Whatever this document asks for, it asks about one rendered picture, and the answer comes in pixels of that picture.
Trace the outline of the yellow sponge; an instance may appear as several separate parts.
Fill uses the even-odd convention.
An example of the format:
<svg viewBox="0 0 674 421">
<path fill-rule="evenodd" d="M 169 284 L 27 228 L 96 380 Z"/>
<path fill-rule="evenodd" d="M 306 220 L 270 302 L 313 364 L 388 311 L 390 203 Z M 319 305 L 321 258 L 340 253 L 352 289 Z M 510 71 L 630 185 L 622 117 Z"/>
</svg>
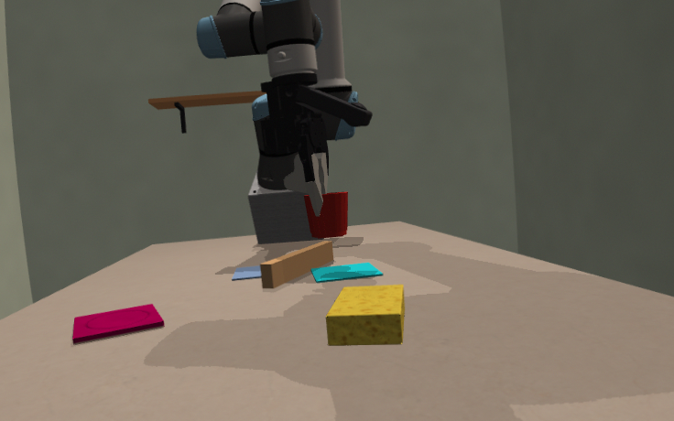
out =
<svg viewBox="0 0 674 421">
<path fill-rule="evenodd" d="M 326 315 L 329 346 L 402 344 L 403 285 L 344 287 Z"/>
</svg>

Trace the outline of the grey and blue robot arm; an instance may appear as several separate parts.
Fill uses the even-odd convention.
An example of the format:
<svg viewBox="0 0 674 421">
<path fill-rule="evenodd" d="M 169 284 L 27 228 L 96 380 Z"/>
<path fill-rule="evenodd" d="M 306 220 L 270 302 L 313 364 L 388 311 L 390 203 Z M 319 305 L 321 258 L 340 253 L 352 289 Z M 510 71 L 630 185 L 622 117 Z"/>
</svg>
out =
<svg viewBox="0 0 674 421">
<path fill-rule="evenodd" d="M 272 78 L 316 73 L 318 83 L 300 85 L 296 100 L 321 111 L 327 140 L 349 139 L 357 125 L 370 123 L 372 112 L 358 102 L 344 75 L 340 0 L 223 0 L 217 16 L 198 22 L 197 40 L 209 59 L 267 54 Z M 299 152 L 265 154 L 260 121 L 269 118 L 266 94 L 254 100 L 252 112 L 258 184 L 285 190 Z"/>
</svg>

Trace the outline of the magenta flat rectangular pad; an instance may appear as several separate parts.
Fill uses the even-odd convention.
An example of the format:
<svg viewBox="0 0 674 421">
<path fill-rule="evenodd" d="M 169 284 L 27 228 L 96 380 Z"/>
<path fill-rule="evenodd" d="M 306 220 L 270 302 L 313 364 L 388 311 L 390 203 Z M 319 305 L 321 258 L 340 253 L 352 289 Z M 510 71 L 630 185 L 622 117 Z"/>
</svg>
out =
<svg viewBox="0 0 674 421">
<path fill-rule="evenodd" d="M 164 328 L 153 304 L 74 318 L 73 345 Z"/>
</svg>

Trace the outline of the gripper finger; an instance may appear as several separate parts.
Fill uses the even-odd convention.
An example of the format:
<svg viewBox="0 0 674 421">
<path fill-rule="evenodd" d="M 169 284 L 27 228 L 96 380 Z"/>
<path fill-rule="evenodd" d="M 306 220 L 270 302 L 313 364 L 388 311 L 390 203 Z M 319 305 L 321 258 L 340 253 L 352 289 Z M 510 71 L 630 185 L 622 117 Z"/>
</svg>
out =
<svg viewBox="0 0 674 421">
<path fill-rule="evenodd" d="M 300 136 L 299 155 L 294 158 L 294 171 L 284 178 L 288 190 L 309 194 L 316 217 L 320 216 L 323 198 L 319 179 L 319 162 L 310 143 L 308 128 Z M 302 163 L 301 163 L 302 162 Z M 303 169 L 304 168 L 304 169 Z M 306 180 L 306 181 L 305 181 Z"/>
<path fill-rule="evenodd" d="M 315 152 L 314 155 L 319 162 L 319 179 L 321 183 L 321 194 L 327 194 L 328 176 L 329 176 L 329 151 L 328 145 L 322 147 L 322 151 Z"/>
</svg>

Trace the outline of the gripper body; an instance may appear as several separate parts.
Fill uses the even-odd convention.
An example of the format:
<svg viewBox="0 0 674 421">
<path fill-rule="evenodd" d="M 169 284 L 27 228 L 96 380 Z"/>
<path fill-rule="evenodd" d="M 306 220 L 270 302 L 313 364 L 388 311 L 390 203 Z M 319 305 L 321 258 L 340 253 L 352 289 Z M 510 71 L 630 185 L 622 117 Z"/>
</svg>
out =
<svg viewBox="0 0 674 421">
<path fill-rule="evenodd" d="M 269 111 L 269 118 L 260 121 L 265 154 L 298 152 L 304 127 L 308 128 L 314 153 L 322 151 L 327 142 L 327 133 L 321 111 L 296 100 L 300 85 L 316 83 L 316 73 L 282 75 L 261 83 L 262 92 L 266 92 Z"/>
</svg>

